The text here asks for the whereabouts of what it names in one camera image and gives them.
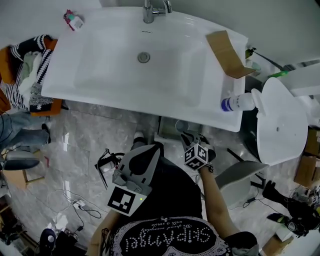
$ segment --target cardboard box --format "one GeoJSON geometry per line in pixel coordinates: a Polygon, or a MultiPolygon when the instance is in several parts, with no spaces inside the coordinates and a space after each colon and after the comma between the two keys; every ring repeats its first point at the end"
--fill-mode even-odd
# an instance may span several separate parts
{"type": "Polygon", "coordinates": [[[277,256],[282,253],[288,244],[293,241],[293,237],[290,237],[288,240],[282,242],[276,235],[271,237],[265,246],[262,248],[263,256],[277,256]]]}
{"type": "Polygon", "coordinates": [[[306,139],[304,152],[320,157],[320,142],[318,142],[317,133],[317,130],[308,130],[308,137],[306,139]]]}
{"type": "Polygon", "coordinates": [[[316,167],[317,162],[316,156],[305,156],[301,157],[299,167],[297,169],[294,182],[298,183],[305,188],[312,189],[314,182],[320,178],[320,168],[316,167]]]}
{"type": "Polygon", "coordinates": [[[206,39],[226,75],[238,79],[255,71],[242,64],[230,42],[227,31],[208,34],[206,39]]]}

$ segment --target person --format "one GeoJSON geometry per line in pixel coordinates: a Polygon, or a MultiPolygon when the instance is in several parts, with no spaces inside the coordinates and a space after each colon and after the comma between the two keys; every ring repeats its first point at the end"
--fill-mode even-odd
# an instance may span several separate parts
{"type": "Polygon", "coordinates": [[[0,118],[0,150],[21,147],[38,146],[51,142],[50,133],[44,123],[46,116],[32,116],[28,112],[3,113],[0,118]],[[41,129],[24,129],[25,127],[43,123],[41,129]]]}
{"type": "MultiPolygon", "coordinates": [[[[132,149],[146,145],[136,133],[132,149]]],[[[88,256],[100,255],[102,230],[113,235],[110,255],[257,256],[259,245],[250,232],[240,232],[207,166],[199,170],[207,221],[202,216],[201,190],[181,168],[159,158],[152,191],[130,216],[111,210],[91,238],[88,256]]]]}

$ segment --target shoe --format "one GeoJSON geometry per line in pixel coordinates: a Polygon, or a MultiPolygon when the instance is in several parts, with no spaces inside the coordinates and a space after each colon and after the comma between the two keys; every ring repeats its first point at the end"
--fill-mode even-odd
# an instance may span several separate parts
{"type": "Polygon", "coordinates": [[[134,138],[144,138],[144,134],[141,131],[136,131],[134,134],[134,138]]]}
{"type": "Polygon", "coordinates": [[[50,144],[51,143],[51,138],[50,138],[50,132],[49,132],[48,126],[45,123],[43,123],[41,125],[41,129],[45,130],[49,134],[49,138],[48,138],[48,141],[46,142],[46,144],[50,144]]]}

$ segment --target black t-shirt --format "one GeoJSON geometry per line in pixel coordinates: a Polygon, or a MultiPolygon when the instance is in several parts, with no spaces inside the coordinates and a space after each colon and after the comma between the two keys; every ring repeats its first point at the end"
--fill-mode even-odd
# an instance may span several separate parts
{"type": "Polygon", "coordinates": [[[197,217],[171,217],[130,222],[116,232],[112,256],[244,256],[258,255],[257,239],[240,232],[221,239],[215,228],[197,217]]]}

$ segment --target fiducial marker cube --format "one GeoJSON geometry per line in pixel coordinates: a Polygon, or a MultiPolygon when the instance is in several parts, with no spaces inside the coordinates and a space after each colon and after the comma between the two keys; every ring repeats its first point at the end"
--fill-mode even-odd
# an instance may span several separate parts
{"type": "Polygon", "coordinates": [[[184,164],[192,170],[199,170],[208,163],[208,149],[195,144],[184,153],[184,164]]]}

